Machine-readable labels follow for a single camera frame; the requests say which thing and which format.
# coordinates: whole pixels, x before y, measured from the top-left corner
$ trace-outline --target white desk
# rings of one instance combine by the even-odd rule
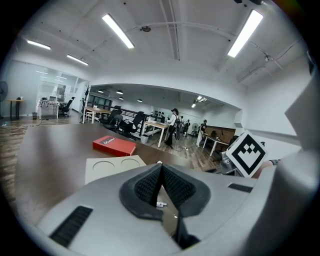
[[[92,112],[92,118],[91,118],[91,119],[92,119],[92,120],[91,120],[91,123],[92,123],[92,124],[95,122],[96,113],[100,113],[100,114],[110,114],[110,113],[111,113],[110,110],[86,106],[86,107],[83,109],[83,117],[82,117],[82,123],[83,123],[83,124],[85,123],[86,110]]]
[[[212,156],[212,153],[216,150],[216,147],[217,147],[217,144],[218,144],[218,143],[223,144],[223,145],[229,145],[228,143],[226,143],[226,142],[224,142],[224,141],[217,140],[217,139],[215,139],[215,138],[212,138],[212,137],[210,137],[210,136],[207,136],[207,137],[205,137],[205,141],[204,141],[204,143],[203,143],[203,148],[205,148],[207,139],[214,141],[214,144],[213,144],[213,147],[212,147],[212,150],[211,150],[211,153],[210,153],[210,157]]]
[[[154,135],[155,127],[162,129],[161,135],[160,135],[160,139],[159,139],[159,143],[158,143],[158,148],[159,148],[159,147],[160,147],[161,140],[162,140],[162,136],[164,135],[164,131],[165,131],[166,128],[169,127],[169,124],[167,124],[167,123],[165,123],[165,124],[160,124],[160,123],[154,123],[154,122],[144,122],[143,127],[142,127],[142,134],[141,134],[141,135],[144,135],[144,134],[145,134],[145,128],[146,128],[146,126],[153,126],[153,130],[152,130],[152,135],[151,135],[151,136]],[[164,139],[167,138],[167,136],[168,136],[168,131],[169,131],[169,129],[166,130],[166,134],[165,134],[165,138],[164,138]]]
[[[40,100],[39,101],[39,106],[38,106],[38,109],[39,109],[39,120],[41,120],[42,108],[47,108],[49,105],[53,106],[53,113],[56,111],[56,119],[58,119],[60,102],[59,101],[44,101],[44,100]]]

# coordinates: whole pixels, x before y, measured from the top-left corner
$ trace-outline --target red box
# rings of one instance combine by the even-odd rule
[[[92,146],[96,150],[101,150],[118,157],[132,156],[137,148],[136,143],[112,136],[96,139]]]

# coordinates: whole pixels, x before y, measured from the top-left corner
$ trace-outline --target standing fan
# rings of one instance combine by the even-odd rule
[[[197,124],[197,123],[195,122],[195,123],[192,125],[191,135],[193,135],[193,136],[197,135],[198,129],[199,129],[199,124]]]
[[[2,110],[2,102],[5,100],[8,94],[8,85],[5,81],[0,81],[0,119],[3,119],[4,117],[1,115]]]

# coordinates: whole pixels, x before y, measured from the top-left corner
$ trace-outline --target black pants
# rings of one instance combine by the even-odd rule
[[[165,142],[165,144],[167,144],[168,146],[172,145],[172,135],[174,134],[175,129],[176,128],[173,125],[169,126],[169,136],[168,136],[168,139]]]

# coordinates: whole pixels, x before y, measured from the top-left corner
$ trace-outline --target desk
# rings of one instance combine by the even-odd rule
[[[160,139],[159,139],[159,143],[158,143],[158,148],[160,147],[161,144],[161,140],[162,140],[162,136],[164,135],[164,131],[166,128],[169,127],[169,124],[165,123],[165,124],[160,124],[160,123],[155,123],[155,122],[144,122],[143,127],[142,127],[142,135],[145,134],[145,127],[147,126],[153,126],[153,130],[152,130],[152,136],[154,135],[154,131],[155,131],[155,127],[162,129],[161,131],[161,135],[160,135]],[[165,134],[165,138],[167,138],[168,136],[168,131],[169,129],[166,130],[166,134]]]
[[[12,120],[12,102],[15,102],[15,118],[19,119],[19,107],[20,102],[24,102],[24,99],[7,99],[10,102],[10,120]]]
[[[57,203],[85,185],[87,158],[113,158],[93,149],[103,136],[132,140],[99,124],[64,124],[29,127],[23,137],[15,171],[16,206],[19,215],[36,225]],[[193,168],[189,159],[136,144],[134,155],[146,165],[157,161]]]
[[[40,100],[39,101],[39,106],[38,106],[38,109],[39,109],[39,120],[41,120],[43,105],[52,105],[53,106],[53,112],[56,112],[56,119],[58,119],[59,106],[60,106],[60,102],[59,101]]]
[[[214,141],[214,144],[213,144],[213,147],[212,147],[212,150],[211,150],[211,153],[210,153],[210,157],[212,156],[212,153],[216,150],[216,147],[217,147],[218,143],[223,144],[223,145],[229,145],[229,143],[226,143],[226,142],[224,142],[222,140],[217,140],[215,138],[212,138],[211,136],[207,136],[207,137],[205,137],[205,141],[203,143],[203,148],[205,148],[207,139]]]
[[[86,107],[84,107],[84,109],[83,109],[83,117],[82,117],[82,123],[83,123],[83,124],[85,123],[86,110],[89,111],[89,112],[92,112],[92,121],[91,121],[92,124],[95,122],[96,113],[100,113],[100,114],[111,114],[111,111],[110,111],[110,110],[86,106]]]

